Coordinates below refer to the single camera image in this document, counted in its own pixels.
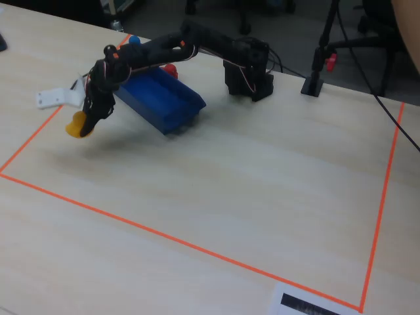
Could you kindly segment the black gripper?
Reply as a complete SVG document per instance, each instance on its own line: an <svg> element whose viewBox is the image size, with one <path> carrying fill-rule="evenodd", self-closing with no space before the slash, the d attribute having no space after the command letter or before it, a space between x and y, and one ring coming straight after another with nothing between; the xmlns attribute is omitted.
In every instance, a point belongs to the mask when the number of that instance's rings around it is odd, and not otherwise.
<svg viewBox="0 0 420 315"><path fill-rule="evenodd" d="M87 137L96 124L109 117L116 104L114 92L131 75L131 68L124 62L97 60L89 72L86 95L83 105L84 121L79 132L80 137Z"/></svg>

